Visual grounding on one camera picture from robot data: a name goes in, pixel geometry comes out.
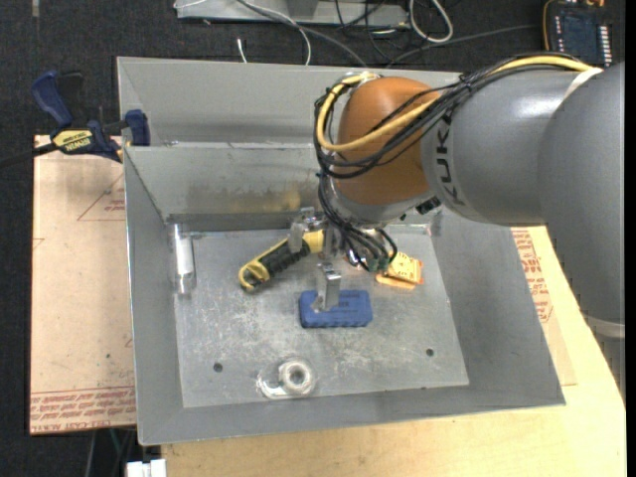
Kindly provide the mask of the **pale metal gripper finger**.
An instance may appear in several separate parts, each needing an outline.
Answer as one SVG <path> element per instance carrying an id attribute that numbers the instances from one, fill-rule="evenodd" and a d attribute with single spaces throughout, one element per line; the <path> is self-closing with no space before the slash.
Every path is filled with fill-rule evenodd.
<path id="1" fill-rule="evenodd" d="M 331 262 L 319 264 L 315 300 L 317 312 L 327 312 L 339 305 L 341 281 L 342 274 Z"/>
<path id="2" fill-rule="evenodd" d="M 300 252 L 305 243 L 311 253 L 319 251 L 319 225 L 314 208 L 302 208 L 290 226 L 290 251 L 292 253 Z"/>

